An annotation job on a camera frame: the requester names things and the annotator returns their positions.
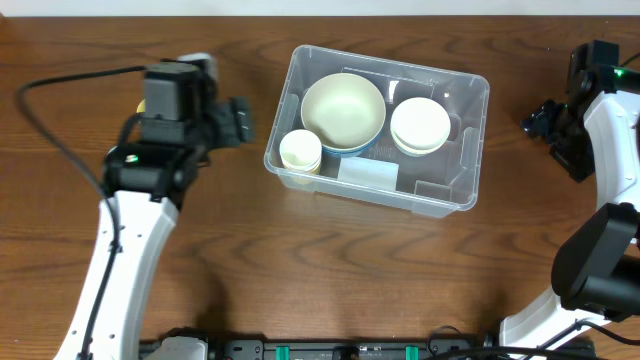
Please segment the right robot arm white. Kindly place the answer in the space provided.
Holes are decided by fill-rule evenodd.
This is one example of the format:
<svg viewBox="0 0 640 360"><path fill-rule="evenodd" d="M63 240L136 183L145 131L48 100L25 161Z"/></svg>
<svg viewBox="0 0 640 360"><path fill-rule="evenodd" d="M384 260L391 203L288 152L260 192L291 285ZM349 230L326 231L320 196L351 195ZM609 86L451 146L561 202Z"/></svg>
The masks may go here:
<svg viewBox="0 0 640 360"><path fill-rule="evenodd" d="M551 285L499 327L502 347L555 350L639 313L639 97L600 93L587 109L598 210L558 250Z"/></svg>

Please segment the clear plastic storage bin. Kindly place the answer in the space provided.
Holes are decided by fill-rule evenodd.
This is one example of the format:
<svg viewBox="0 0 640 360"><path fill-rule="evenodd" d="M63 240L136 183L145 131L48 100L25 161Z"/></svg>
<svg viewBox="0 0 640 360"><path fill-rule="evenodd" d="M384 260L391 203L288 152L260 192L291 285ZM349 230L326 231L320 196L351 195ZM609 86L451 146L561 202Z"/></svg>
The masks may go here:
<svg viewBox="0 0 640 360"><path fill-rule="evenodd" d="M450 135L438 151L422 157L402 153L383 127L376 144L357 157L323 152L319 173L308 185L289 179L279 155L283 137L302 128L301 104L308 89L334 73L371 81L385 99L386 111L425 97L439 103L451 121ZM471 209L478 197L490 86L480 75L410 64L312 45L291 57L264 155L267 170L288 188L324 193L443 218Z"/></svg>

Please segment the white bowl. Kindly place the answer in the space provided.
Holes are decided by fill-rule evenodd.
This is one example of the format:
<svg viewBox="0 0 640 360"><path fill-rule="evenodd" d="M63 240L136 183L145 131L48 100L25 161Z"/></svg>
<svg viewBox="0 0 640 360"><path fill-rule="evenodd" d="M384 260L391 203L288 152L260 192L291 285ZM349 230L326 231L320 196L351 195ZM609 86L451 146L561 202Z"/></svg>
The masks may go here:
<svg viewBox="0 0 640 360"><path fill-rule="evenodd" d="M429 149L444 144L450 135L451 121L439 103L414 97L400 103L391 115L390 133L409 147Z"/></svg>

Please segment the yellow cup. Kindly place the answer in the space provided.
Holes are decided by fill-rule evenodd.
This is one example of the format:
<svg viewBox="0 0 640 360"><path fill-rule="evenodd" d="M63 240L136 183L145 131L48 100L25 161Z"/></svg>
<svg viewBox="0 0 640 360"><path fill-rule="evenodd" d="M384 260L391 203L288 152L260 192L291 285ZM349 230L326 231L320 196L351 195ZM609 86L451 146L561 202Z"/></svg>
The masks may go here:
<svg viewBox="0 0 640 360"><path fill-rule="evenodd" d="M291 182L299 185L308 185L314 181L314 177L319 173L320 168L316 167L311 170L292 170L289 179Z"/></svg>
<svg viewBox="0 0 640 360"><path fill-rule="evenodd" d="M145 112L145 100L144 99L137 106L136 112L137 113Z"/></svg>

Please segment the cream white cup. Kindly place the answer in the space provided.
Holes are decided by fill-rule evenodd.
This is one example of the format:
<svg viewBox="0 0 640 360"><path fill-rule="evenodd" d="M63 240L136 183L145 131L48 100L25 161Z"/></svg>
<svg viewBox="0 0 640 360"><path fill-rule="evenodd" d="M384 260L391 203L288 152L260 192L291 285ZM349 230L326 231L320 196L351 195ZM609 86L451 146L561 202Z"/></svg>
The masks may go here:
<svg viewBox="0 0 640 360"><path fill-rule="evenodd" d="M320 164L322 150L319 137L305 129L287 133L279 145L284 167L303 172L311 172Z"/></svg>

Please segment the yellow bowl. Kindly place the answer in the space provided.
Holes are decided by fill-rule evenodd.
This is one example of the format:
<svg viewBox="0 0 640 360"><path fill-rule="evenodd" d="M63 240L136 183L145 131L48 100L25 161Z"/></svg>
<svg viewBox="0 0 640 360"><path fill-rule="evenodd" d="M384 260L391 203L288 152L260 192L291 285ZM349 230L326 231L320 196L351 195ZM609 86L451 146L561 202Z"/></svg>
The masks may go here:
<svg viewBox="0 0 640 360"><path fill-rule="evenodd" d="M439 146L436 147L432 147L429 149L416 149L416 148L412 148L407 146L406 144L404 144L402 141L400 141L399 139L395 139L394 140L394 145L405 155L407 156L411 156L411 157L422 157L422 156L426 156L428 154L431 154L433 152L438 151L440 148L442 148L444 146L444 144L440 144Z"/></svg>

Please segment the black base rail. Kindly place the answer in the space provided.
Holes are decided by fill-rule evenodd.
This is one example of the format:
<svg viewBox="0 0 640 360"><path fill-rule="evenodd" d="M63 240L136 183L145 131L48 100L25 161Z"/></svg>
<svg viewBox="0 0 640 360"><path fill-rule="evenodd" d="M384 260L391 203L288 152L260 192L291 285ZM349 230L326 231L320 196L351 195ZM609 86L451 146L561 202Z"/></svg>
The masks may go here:
<svg viewBox="0 0 640 360"><path fill-rule="evenodd" d="M453 336L424 342L264 342L178 335L142 342L137 357L145 360L419 360L472 347L471 339Z"/></svg>

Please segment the large beige bowl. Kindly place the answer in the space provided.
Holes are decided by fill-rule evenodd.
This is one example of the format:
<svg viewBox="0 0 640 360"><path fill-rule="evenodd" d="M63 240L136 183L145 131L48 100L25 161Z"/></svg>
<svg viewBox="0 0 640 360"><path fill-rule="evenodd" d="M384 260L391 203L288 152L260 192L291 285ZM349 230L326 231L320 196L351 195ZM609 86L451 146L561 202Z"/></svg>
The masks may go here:
<svg viewBox="0 0 640 360"><path fill-rule="evenodd" d="M301 121L332 149L355 149L379 136L386 120L381 92L368 79L335 73L315 82L301 104Z"/></svg>

